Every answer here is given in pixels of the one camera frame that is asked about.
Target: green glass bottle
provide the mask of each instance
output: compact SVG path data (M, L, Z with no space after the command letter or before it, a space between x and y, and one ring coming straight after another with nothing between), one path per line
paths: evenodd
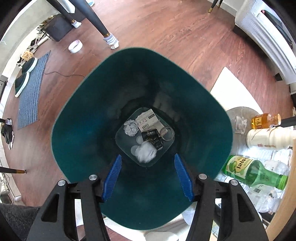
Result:
M265 184L284 190L288 181L288 176L266 170L258 160L235 155L228 157L222 172L250 187Z

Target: white shoe sole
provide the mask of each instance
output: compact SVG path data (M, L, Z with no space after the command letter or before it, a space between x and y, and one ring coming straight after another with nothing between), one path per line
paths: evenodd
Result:
M28 69L27 72L30 73L35 68L37 62L38 62L38 59L37 58L34 58L33 64L31 65L31 67Z
M15 97L19 97L20 93L24 90L24 88L26 87L26 85L27 85L27 83L29 81L29 77L30 77L30 73L27 72L25 81L24 81L22 87L20 88L20 90L15 94Z

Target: silver bolt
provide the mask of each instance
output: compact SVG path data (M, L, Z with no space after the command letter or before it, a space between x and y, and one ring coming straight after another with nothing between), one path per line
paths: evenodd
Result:
M207 175L206 174L199 174L198 177L202 180L207 179Z
M94 181L94 180L96 180L97 178L98 178L98 176L95 175L95 174L89 176L89 179L90 179L91 181Z
M66 184L65 180L59 180L59 182L57 183L59 186L63 186Z
M234 180L234 179L232 179L230 182L233 186L236 186L239 183L237 180Z

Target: wooden floor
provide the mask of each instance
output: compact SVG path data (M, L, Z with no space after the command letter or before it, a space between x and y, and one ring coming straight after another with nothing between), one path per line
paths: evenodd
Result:
M248 43L232 32L234 17L223 9L208 10L207 0L117 0L96 1L94 11L119 40L120 48L141 46L166 56L210 90L226 66L248 89L263 112L292 115L289 87L276 82L264 60ZM69 44L80 39L83 48L70 54ZM81 27L60 42L46 41L35 56L51 50L45 72L87 75L113 53L100 33L85 19ZM14 180L26 205L42 205L64 177L55 163L50 133L62 106L82 77L44 75L38 105L38 121L17 130L19 99L12 89L4 118L13 119L15 142L4 145L11 168L26 169Z

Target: clear tape roll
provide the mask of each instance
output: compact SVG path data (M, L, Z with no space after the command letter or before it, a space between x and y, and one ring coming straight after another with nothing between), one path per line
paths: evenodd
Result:
M77 53L81 48L82 48L82 43L80 40L77 39L69 45L68 50L71 53Z

